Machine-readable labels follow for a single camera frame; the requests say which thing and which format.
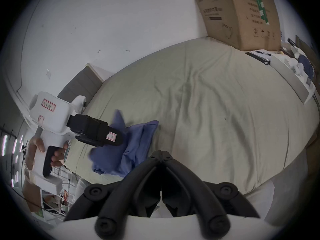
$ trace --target bed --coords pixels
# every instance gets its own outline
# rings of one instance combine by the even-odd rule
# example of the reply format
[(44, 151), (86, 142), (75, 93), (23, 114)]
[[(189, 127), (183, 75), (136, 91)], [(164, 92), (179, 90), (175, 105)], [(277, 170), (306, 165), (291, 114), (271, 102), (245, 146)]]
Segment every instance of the bed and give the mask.
[[(280, 173), (319, 124), (271, 66), (213, 38), (170, 46), (107, 79), (84, 114), (126, 125), (158, 120), (149, 155), (166, 150), (203, 181), (232, 182), (243, 194)], [(91, 169), (92, 147), (73, 140), (65, 166), (91, 183), (122, 178)]]

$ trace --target hand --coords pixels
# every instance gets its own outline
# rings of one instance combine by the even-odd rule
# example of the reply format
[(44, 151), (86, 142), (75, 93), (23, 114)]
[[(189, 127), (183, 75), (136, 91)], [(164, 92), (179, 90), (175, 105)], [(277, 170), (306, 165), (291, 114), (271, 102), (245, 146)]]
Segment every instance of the hand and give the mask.
[[(26, 166), (29, 170), (32, 170), (33, 168), (33, 162), (35, 159), (35, 154), (37, 151), (37, 148), (41, 152), (45, 152), (45, 145), (43, 144), (42, 138), (36, 138), (32, 137), (29, 143), (28, 152), (26, 155)], [(54, 152), (54, 155), (51, 157), (51, 166), (62, 166), (62, 163), (59, 160), (62, 160), (64, 158), (64, 152), (68, 148), (68, 143), (66, 142), (63, 145), (63, 148), (60, 148)]]

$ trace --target wire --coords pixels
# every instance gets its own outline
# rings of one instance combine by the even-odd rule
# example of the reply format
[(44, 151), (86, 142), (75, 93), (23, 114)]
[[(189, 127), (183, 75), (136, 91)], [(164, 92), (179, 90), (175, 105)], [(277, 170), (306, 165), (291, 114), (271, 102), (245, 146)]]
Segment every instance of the wire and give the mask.
[(39, 207), (40, 209), (47, 211), (48, 213), (58, 214), (58, 215), (61, 215), (61, 216), (63, 216), (63, 217), (66, 217), (66, 215), (64, 215), (64, 214), (62, 214), (62, 213), (52, 212), (52, 211), (47, 210), (46, 208), (43, 208), (43, 207), (41, 207), (41, 206), (38, 206), (38, 205), (35, 204), (34, 202), (31, 202), (31, 201), (25, 199), (21, 194), (19, 194), (19, 193), (18, 193), (17, 191), (15, 191), (13, 188), (11, 188), (11, 189), (12, 189), (19, 197), (21, 197), (21, 198), (23, 198), (24, 200), (26, 200), (27, 203), (31, 203), (31, 204), (33, 204), (34, 206)]

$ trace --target red label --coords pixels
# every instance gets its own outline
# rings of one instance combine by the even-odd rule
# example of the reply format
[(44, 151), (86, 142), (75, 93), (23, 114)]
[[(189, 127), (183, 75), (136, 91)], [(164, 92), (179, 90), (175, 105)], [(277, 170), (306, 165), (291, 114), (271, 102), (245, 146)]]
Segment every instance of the red label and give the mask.
[(56, 108), (56, 104), (44, 99), (41, 106), (45, 107), (46, 109), (54, 112), (55, 108)]

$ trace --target label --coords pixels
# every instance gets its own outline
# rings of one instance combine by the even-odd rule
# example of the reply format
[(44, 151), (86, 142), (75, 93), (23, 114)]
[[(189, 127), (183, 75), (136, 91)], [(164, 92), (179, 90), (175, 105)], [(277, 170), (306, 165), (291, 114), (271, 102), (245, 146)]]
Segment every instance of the label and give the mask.
[(45, 107), (46, 109), (54, 112), (54, 110), (56, 109), (56, 104), (44, 99), (41, 106)]
[(108, 135), (106, 136), (106, 139), (112, 142), (116, 142), (116, 138), (117, 138), (117, 134), (113, 132), (109, 132)]
[(258, 4), (261, 19), (266, 22), (266, 25), (270, 25), (268, 18), (267, 18), (266, 9), (264, 8), (264, 4), (263, 4), (262, 0), (256, 0), (256, 1)]
[(44, 119), (45, 119), (45, 117), (42, 116), (42, 115), (40, 115), (40, 116), (38, 117), (38, 123), (42, 125)]

